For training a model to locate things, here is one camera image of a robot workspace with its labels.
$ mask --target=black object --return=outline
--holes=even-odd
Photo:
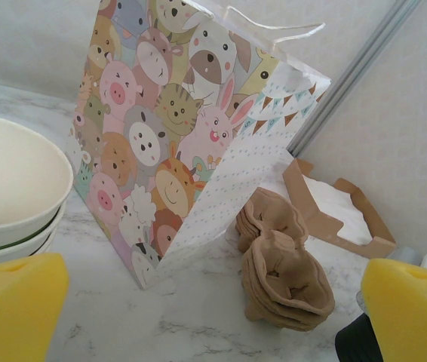
[[[382,362],[370,318],[364,313],[336,334],[334,344],[339,362]]]

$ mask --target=marble countertop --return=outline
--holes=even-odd
[[[74,104],[0,86],[0,116],[64,147]],[[287,197],[279,170],[264,187]],[[244,316],[238,235],[229,228],[189,268],[140,290],[100,227],[71,191],[52,251],[70,275],[67,300],[47,362],[55,361],[336,361],[334,336],[361,313],[355,294],[367,259],[310,238],[336,308],[309,333],[280,330]]]

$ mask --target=gift bag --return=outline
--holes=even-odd
[[[226,230],[330,84],[270,55],[298,35],[262,42],[233,32],[242,26],[219,11],[100,2],[66,155],[76,190],[141,287]]]

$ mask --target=bunting flag print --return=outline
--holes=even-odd
[[[262,100],[264,99],[266,95],[262,92],[259,93],[259,96],[256,99],[256,102],[254,104],[259,104],[260,102],[262,102]]]
[[[317,103],[319,103],[319,101],[321,100],[322,96],[324,96],[324,93],[317,98],[317,100],[316,100]]]
[[[311,107],[312,107],[312,103],[309,104],[307,107],[301,109],[301,115],[303,115],[303,117],[305,117],[306,113],[309,112],[309,110],[311,109]]]
[[[257,121],[256,126],[253,128],[252,134],[255,134],[267,121]]]
[[[300,101],[301,98],[303,98],[307,94],[307,90],[303,90],[302,92],[296,93],[296,100],[297,102]]]
[[[241,129],[240,133],[243,133],[246,129],[248,129],[254,123],[255,123],[255,120],[253,120],[251,117],[247,117],[245,119],[244,124],[242,125],[242,129]]]
[[[262,104],[262,109],[264,110],[264,108],[266,108],[269,105],[269,103],[271,103],[271,101],[272,101],[271,97],[266,97],[264,99],[264,104]]]
[[[269,130],[272,128],[272,126],[274,126],[274,124],[276,124],[279,119],[281,119],[281,117],[269,119],[269,124],[267,124],[267,131],[266,131],[266,133],[269,132]]]
[[[272,109],[274,109],[275,107],[277,107],[277,105],[281,102],[282,98],[279,98],[278,100],[274,100],[274,102],[272,103]]]
[[[314,92],[316,92],[316,84],[317,84],[317,83],[314,83],[314,85],[312,86],[312,88],[309,88],[309,93],[310,93],[311,95],[313,95],[313,94],[314,94]]]
[[[289,124],[289,122],[290,122],[290,121],[292,121],[292,120],[293,120],[293,118],[294,118],[294,117],[296,117],[297,113],[298,113],[298,112],[295,112],[295,113],[293,113],[292,115],[286,115],[286,116],[284,117],[284,120],[285,120],[285,122],[286,122],[286,126]]]
[[[289,102],[290,98],[292,98],[292,94],[290,96],[284,97],[284,104],[283,104],[283,106],[285,106],[286,103]]]

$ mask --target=white tissue paper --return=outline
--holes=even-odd
[[[373,240],[363,213],[352,204],[348,193],[306,176],[304,181],[319,210],[344,223],[337,236],[357,245],[368,245]]]

